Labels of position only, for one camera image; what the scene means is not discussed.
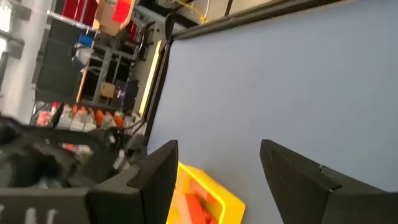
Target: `yellow bin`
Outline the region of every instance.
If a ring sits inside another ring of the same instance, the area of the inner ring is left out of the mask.
[[[178,199],[189,193],[190,179],[195,179],[211,196],[216,203],[206,203],[206,209],[217,219],[218,224],[239,224],[242,222],[246,205],[219,183],[215,182],[202,170],[178,163],[177,181],[175,183],[172,203],[170,205],[167,224],[183,224],[178,212]]]

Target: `blue container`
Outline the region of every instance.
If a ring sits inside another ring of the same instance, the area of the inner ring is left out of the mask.
[[[91,45],[93,44],[93,38],[80,34],[79,44],[91,48]]]

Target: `window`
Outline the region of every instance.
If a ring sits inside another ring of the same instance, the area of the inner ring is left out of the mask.
[[[0,0],[0,29],[6,32],[10,31],[12,4],[8,0]],[[0,53],[5,51],[7,46],[6,40],[0,38]]]

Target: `black equipment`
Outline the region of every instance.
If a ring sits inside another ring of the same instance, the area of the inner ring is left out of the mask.
[[[285,224],[395,224],[398,193],[387,193],[271,140],[261,143],[264,173]]]
[[[114,141],[106,140],[109,135],[99,138],[0,118],[0,184],[7,187],[0,189],[0,223],[165,223],[177,176],[178,142],[169,141],[115,175],[118,151]],[[78,155],[60,143],[86,145],[92,152]],[[43,179],[60,186],[38,189]]]

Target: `cardboard box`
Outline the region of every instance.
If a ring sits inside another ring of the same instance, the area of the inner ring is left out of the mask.
[[[130,23],[135,0],[131,1],[129,15],[122,23],[116,22],[112,19],[115,11],[114,5],[107,3],[105,0],[97,0],[97,2],[98,7],[93,23],[94,29],[98,29],[101,32],[107,33],[111,36],[115,36]]]
[[[115,86],[112,83],[102,83],[101,85],[101,96],[112,98],[114,94]]]

